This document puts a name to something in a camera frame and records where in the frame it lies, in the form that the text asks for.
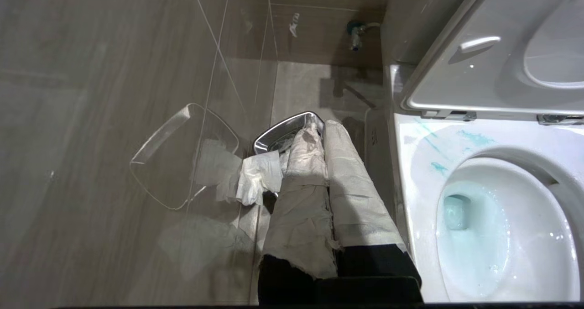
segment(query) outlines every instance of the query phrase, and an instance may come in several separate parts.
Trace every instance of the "tiled wall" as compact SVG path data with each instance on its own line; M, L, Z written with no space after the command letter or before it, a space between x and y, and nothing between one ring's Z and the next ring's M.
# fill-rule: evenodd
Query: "tiled wall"
M350 20L382 22L387 0L271 0L280 61L381 68L378 29L363 38L358 52L349 50ZM300 14L297 37L289 31L294 13Z
M268 0L0 1L0 307L247 303Z

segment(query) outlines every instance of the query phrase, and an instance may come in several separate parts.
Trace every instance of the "toilet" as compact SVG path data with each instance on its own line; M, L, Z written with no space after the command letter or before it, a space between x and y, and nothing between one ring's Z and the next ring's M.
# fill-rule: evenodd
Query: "toilet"
M464 0L384 74L385 201L426 303L582 299L584 0Z

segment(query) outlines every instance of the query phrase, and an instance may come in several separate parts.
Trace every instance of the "toilet bowl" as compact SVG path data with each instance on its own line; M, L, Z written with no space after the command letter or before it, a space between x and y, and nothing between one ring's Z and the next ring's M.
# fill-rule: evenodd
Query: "toilet bowl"
M426 302L583 298L583 7L465 0L415 68L386 14L387 202Z
M577 299L567 218L517 165L471 158L452 172L436 218L440 269L452 301Z

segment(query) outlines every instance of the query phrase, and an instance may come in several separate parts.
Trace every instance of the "toilet tank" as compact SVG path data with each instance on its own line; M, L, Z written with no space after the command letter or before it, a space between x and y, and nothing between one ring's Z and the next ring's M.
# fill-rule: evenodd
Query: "toilet tank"
M388 0L381 27L384 64L418 64L463 0Z

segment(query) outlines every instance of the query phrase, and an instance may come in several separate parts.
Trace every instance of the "toilet lid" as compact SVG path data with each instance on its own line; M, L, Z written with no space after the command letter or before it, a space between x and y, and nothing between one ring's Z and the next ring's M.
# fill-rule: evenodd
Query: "toilet lid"
M584 0L465 0L404 91L429 117L584 115Z

